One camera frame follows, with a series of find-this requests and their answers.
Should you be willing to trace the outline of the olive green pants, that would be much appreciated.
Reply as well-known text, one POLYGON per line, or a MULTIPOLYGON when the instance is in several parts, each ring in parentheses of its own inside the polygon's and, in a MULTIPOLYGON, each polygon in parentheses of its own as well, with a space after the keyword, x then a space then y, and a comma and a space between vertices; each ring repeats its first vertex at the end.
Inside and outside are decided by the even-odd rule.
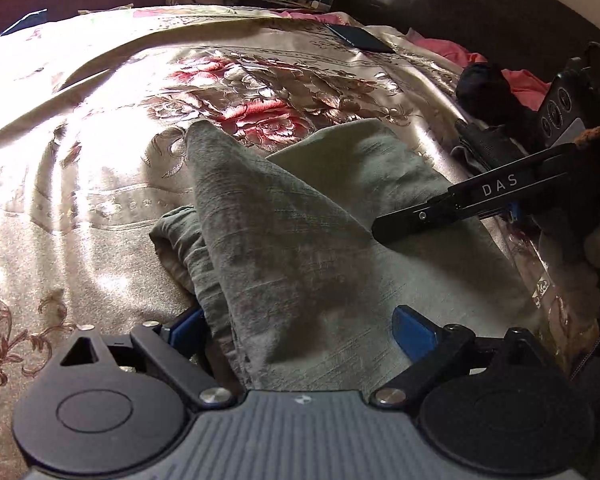
POLYGON ((210 122, 194 122, 184 144, 194 201, 150 237, 242 386, 377 388, 408 364, 390 327, 401 304, 480 336, 540 326, 480 221, 374 240, 377 217, 448 185, 378 120, 322 129, 268 157, 210 122))

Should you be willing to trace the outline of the floral satin bedspread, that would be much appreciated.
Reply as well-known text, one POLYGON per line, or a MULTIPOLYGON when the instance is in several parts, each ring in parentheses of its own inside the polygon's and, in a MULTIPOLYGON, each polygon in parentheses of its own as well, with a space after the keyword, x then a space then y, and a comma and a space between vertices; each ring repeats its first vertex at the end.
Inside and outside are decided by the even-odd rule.
MULTIPOLYGON (((23 473, 17 399, 75 330, 121 334, 197 298, 149 234, 194 201, 188 126, 207 119, 271 156, 325 128, 376 119, 448 185, 460 64, 375 26, 393 53, 345 46, 324 18, 222 6, 87 13, 0 38, 0 479, 23 473)), ((530 292, 534 330, 567 363, 597 333, 532 246, 481 222, 530 292)))

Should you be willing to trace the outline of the black garment near headboard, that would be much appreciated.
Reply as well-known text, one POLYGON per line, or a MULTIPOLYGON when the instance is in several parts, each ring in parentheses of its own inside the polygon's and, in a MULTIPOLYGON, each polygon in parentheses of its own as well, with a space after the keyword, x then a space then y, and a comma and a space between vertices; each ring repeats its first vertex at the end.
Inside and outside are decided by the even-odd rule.
POLYGON ((513 124, 524 116, 501 70, 489 62, 468 65, 460 74, 455 95, 469 115, 489 126, 513 124))

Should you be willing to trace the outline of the blue object behind bed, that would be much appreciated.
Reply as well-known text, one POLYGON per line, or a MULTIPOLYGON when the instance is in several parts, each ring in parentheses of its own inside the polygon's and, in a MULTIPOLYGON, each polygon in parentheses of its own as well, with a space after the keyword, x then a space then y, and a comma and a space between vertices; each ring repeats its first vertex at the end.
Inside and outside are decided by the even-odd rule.
POLYGON ((3 30, 0 33, 0 36, 8 36, 14 32, 20 32, 20 30, 23 29, 45 24, 47 22, 47 13, 48 11, 46 9, 30 12, 3 30))

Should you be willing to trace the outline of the dark wooden headboard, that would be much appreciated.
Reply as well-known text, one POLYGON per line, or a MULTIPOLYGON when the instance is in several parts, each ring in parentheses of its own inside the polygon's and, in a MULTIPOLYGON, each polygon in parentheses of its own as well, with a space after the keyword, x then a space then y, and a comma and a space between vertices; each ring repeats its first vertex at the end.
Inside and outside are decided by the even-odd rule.
POLYGON ((365 25, 444 39, 501 68, 550 81, 600 29, 557 0, 334 0, 332 10, 365 25))

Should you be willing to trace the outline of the black smartphone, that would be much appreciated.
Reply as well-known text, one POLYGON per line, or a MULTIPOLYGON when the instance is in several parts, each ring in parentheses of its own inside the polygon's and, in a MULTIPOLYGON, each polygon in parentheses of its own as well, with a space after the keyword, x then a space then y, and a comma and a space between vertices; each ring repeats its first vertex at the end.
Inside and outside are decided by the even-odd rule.
POLYGON ((393 53, 393 48, 362 28, 337 24, 327 24, 326 27, 352 48, 364 52, 393 53))

